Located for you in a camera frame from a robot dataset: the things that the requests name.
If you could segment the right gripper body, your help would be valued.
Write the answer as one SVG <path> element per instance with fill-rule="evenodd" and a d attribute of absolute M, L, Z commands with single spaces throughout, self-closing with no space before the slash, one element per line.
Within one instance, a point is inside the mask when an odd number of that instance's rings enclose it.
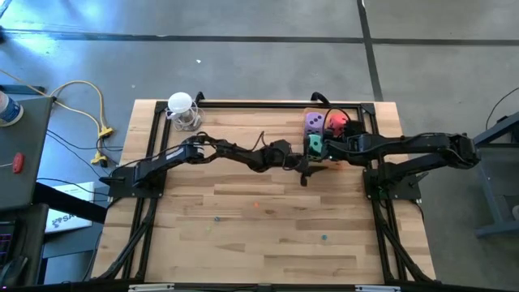
<path fill-rule="evenodd" d="M 359 121 L 349 121 L 344 133 L 333 136 L 330 130 L 324 130 L 324 159 L 331 161 L 347 161 L 351 165 L 366 165 L 367 159 L 358 154 L 357 139 L 366 134 Z"/>

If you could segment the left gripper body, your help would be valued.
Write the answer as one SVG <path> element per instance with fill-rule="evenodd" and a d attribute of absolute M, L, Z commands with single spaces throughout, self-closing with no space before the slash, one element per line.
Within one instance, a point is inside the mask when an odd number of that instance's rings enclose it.
<path fill-rule="evenodd" d="M 308 159 L 305 153 L 293 152 L 291 144 L 286 140 L 276 140 L 265 144 L 260 150 L 262 171 L 271 168 L 282 168 L 285 171 L 294 170 L 301 174 L 300 185 L 307 186 Z"/>

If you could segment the large teal foam die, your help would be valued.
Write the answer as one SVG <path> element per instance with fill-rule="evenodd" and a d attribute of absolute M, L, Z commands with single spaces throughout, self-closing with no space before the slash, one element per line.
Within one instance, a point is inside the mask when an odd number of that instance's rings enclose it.
<path fill-rule="evenodd" d="M 322 160 L 322 142 L 321 136 L 317 134 L 310 134 L 308 138 L 307 155 L 311 161 Z"/>

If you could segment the large red foam die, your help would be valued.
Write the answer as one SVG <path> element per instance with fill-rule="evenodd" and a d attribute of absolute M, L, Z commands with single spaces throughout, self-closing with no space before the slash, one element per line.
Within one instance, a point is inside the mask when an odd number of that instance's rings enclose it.
<path fill-rule="evenodd" d="M 349 121 L 350 118 L 345 114 L 331 114 L 328 118 L 326 129 L 330 130 L 333 136 L 342 135 Z"/>

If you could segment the large purple foam die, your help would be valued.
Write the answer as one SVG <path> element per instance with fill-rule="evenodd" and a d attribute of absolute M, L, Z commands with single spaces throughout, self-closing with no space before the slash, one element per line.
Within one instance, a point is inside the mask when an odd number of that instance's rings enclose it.
<path fill-rule="evenodd" d="M 305 116 L 304 134 L 321 135 L 324 126 L 324 116 L 318 112 L 309 112 Z"/>

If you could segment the orange translucent plastic bin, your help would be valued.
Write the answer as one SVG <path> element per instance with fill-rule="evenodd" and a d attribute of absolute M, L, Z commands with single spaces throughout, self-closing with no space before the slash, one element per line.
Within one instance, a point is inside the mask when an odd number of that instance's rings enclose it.
<path fill-rule="evenodd" d="M 307 107 L 305 108 L 305 110 L 303 111 L 303 145 L 304 147 L 308 147 L 308 138 L 307 138 L 307 135 L 304 134 L 304 125 L 305 125 L 305 116 L 307 113 L 309 112 L 318 112 L 318 113 L 321 113 L 323 116 L 324 116 L 324 119 L 325 119 L 325 122 L 324 122 L 324 126 L 323 126 L 323 132 L 322 134 L 320 135 L 321 136 L 321 139 L 322 139 L 322 136 L 323 136 L 323 133 L 324 133 L 324 130 L 325 130 L 325 127 L 326 127 L 326 124 L 327 124 L 327 121 L 328 121 L 328 118 L 331 114 L 345 114 L 346 116 L 348 116 L 348 112 L 345 111 L 343 112 L 342 109 L 332 109 L 331 111 L 328 111 L 328 109 L 318 109 L 318 108 L 312 108 L 312 107 Z M 350 164 L 347 162 L 347 161 L 331 161 L 331 160 L 328 160 L 328 159 L 324 159 L 324 156 L 322 155 L 322 160 L 321 161 L 311 161 L 307 155 L 307 159 L 309 160 L 309 162 L 312 164 L 312 165 L 322 165 L 322 166 L 327 166 L 328 168 L 330 169 L 333 169 L 333 170 L 343 170 L 343 169 L 346 169 L 346 168 L 350 168 Z"/>

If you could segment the silver aluminium extrusion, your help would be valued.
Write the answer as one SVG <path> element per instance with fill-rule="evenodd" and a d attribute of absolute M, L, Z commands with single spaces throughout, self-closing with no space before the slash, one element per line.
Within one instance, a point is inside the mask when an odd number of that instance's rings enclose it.
<path fill-rule="evenodd" d="M 171 283 L 154 283 L 130 285 L 127 292 L 170 292 L 175 291 L 175 285 Z"/>
<path fill-rule="evenodd" d="M 355 292 L 401 292 L 399 286 L 356 285 Z"/>

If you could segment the blue grey metal cart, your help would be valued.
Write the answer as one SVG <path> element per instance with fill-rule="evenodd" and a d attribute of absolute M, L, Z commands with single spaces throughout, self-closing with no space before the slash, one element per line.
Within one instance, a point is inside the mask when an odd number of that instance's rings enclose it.
<path fill-rule="evenodd" d="M 482 153 L 476 170 L 492 217 L 475 236 L 519 234 L 519 112 L 502 118 L 474 142 Z"/>

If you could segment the white printed cardboard box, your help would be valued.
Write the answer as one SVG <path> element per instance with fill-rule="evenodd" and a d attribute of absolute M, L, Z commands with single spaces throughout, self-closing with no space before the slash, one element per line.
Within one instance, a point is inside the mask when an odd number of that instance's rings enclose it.
<path fill-rule="evenodd" d="M 56 186 L 54 189 L 71 195 L 77 199 L 85 200 L 90 203 L 94 202 L 94 183 L 83 182 L 78 186 L 72 184 L 66 184 Z M 87 228 L 92 226 L 92 221 L 79 218 L 70 213 L 64 213 L 55 209 L 48 211 L 45 233 L 53 234 L 58 232 L 64 232 L 69 230 L 77 230 L 81 228 Z"/>

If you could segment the dark grey side table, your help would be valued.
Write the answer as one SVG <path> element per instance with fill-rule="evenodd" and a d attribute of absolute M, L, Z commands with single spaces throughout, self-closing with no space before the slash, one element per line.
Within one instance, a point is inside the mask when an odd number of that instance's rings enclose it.
<path fill-rule="evenodd" d="M 19 102 L 24 108 L 22 118 L 8 127 L 0 127 L 0 210 L 22 208 L 32 203 L 52 101 L 49 98 Z M 16 153 L 24 156 L 20 174 L 12 172 Z"/>

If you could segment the white blue labelled bottle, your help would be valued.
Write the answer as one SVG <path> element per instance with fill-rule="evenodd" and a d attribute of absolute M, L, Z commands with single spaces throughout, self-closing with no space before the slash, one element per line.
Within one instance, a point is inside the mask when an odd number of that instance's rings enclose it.
<path fill-rule="evenodd" d="M 0 91 L 0 127 L 8 127 L 17 123 L 23 114 L 23 106 Z"/>

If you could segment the black aluminium table frame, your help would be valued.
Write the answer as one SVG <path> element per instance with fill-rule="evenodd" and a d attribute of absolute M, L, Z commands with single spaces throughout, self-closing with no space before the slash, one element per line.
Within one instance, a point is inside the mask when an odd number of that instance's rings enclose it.
<path fill-rule="evenodd" d="M 159 100 L 136 100 L 121 164 L 147 156 Z M 221 102 L 219 108 L 207 108 Z M 309 101 L 201 101 L 201 131 L 252 148 L 286 139 L 302 151 L 303 111 Z M 371 201 L 362 168 L 326 170 L 299 185 L 295 171 L 257 174 L 218 159 L 169 171 L 158 200 L 145 281 L 379 284 L 383 283 Z M 92 275 L 115 261 L 131 232 L 137 199 L 109 208 Z M 422 216 L 413 203 L 393 203 L 402 245 L 418 267 L 435 278 Z"/>

